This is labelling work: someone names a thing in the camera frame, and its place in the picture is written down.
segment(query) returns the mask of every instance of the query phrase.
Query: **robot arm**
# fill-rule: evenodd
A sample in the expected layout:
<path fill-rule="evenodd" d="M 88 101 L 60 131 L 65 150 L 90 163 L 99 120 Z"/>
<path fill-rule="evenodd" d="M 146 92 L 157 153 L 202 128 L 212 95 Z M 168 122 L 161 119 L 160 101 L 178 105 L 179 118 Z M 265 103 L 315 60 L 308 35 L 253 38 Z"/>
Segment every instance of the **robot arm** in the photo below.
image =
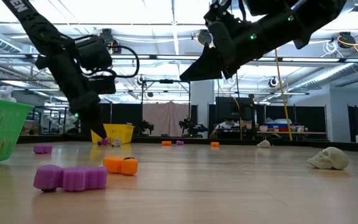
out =
<path fill-rule="evenodd" d="M 115 93 L 114 79 L 120 77 L 113 70 L 112 58 L 103 42 L 97 35 L 87 35 L 78 39 L 60 33 L 44 16 L 40 15 L 29 0 L 2 0 L 17 17 L 29 39 L 42 56 L 39 56 L 35 65 L 38 69 L 48 68 L 61 91 L 70 104 L 71 113 L 78 113 L 79 118 L 96 134 L 106 138 L 106 132 L 100 119 L 101 107 L 98 93 Z M 123 77 L 134 77 L 139 71 L 137 59 L 135 74 Z M 90 71 L 84 74 L 81 67 Z M 105 80 L 99 79 L 90 82 L 85 75 L 96 72 L 109 72 L 112 75 Z"/>
<path fill-rule="evenodd" d="M 245 15 L 242 1 L 239 0 L 240 10 Z M 201 57 L 180 76 L 181 80 L 222 78 L 222 72 L 226 79 L 231 78 L 241 65 L 292 40 L 301 49 L 309 43 L 312 33 L 337 18 L 346 0 L 245 2 L 253 16 L 266 15 L 257 22 L 242 21 L 227 10 L 231 0 L 225 5 L 213 3 L 204 19 L 214 47 L 205 44 Z"/>

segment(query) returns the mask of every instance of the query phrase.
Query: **orange toy block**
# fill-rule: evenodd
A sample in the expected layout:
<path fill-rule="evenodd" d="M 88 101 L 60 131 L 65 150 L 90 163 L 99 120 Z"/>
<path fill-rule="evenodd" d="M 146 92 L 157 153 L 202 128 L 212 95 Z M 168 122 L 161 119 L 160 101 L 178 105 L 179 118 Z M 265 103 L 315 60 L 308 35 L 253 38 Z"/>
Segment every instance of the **orange toy block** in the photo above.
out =
<path fill-rule="evenodd" d="M 172 145 L 172 142 L 171 141 L 162 141 L 161 144 L 163 146 L 171 146 Z"/>
<path fill-rule="evenodd" d="M 135 158 L 125 158 L 122 162 L 121 173 L 124 175 L 134 175 L 137 173 L 138 162 Z"/>
<path fill-rule="evenodd" d="M 103 166 L 110 173 L 120 174 L 123 161 L 123 159 L 118 157 L 106 157 L 103 159 Z"/>

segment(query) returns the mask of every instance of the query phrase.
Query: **skull model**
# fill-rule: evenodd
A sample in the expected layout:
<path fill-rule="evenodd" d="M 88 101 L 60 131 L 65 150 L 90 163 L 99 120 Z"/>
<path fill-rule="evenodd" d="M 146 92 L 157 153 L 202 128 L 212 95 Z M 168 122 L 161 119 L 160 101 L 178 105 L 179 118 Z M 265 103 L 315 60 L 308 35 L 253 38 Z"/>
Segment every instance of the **skull model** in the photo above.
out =
<path fill-rule="evenodd" d="M 122 145 L 121 138 L 115 138 L 114 140 L 112 140 L 112 143 L 111 143 L 112 147 L 120 147 L 121 145 Z"/>
<path fill-rule="evenodd" d="M 319 169 L 343 170 L 349 165 L 347 155 L 335 147 L 328 147 L 318 152 L 313 158 L 308 159 L 308 162 Z"/>
<path fill-rule="evenodd" d="M 261 148 L 270 148 L 270 142 L 268 140 L 263 140 L 256 146 Z"/>

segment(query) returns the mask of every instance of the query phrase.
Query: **purple toy block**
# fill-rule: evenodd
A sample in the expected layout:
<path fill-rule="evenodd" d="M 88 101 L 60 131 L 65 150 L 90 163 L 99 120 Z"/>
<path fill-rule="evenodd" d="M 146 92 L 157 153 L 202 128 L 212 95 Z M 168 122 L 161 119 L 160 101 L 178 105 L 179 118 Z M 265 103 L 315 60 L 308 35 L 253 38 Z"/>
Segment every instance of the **purple toy block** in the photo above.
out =
<path fill-rule="evenodd" d="M 107 168 L 74 167 L 62 169 L 59 166 L 46 165 L 38 168 L 34 178 L 34 187 L 43 191 L 54 191 L 62 187 L 66 191 L 105 189 Z"/>
<path fill-rule="evenodd" d="M 34 153 L 36 154 L 52 153 L 52 146 L 34 146 Z"/>
<path fill-rule="evenodd" d="M 100 145 L 100 146 L 110 145 L 110 140 L 108 138 L 104 138 L 104 139 L 98 141 L 98 145 Z"/>
<path fill-rule="evenodd" d="M 37 169 L 34 187 L 43 191 L 54 191 L 62 187 L 63 169 L 55 165 L 45 165 Z"/>

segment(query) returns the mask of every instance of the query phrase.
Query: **beige curtain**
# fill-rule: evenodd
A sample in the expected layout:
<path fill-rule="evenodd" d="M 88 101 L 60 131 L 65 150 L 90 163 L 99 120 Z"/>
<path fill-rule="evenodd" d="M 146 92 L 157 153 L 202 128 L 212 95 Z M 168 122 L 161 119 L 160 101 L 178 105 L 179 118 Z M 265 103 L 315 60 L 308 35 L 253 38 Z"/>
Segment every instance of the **beige curtain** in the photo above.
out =
<path fill-rule="evenodd" d="M 154 124 L 154 131 L 151 136 L 161 136 L 161 134 L 168 134 L 171 137 L 181 136 L 179 121 L 187 118 L 189 115 L 188 108 L 188 104 L 177 104 L 172 101 L 169 103 L 144 104 L 143 119 Z"/>

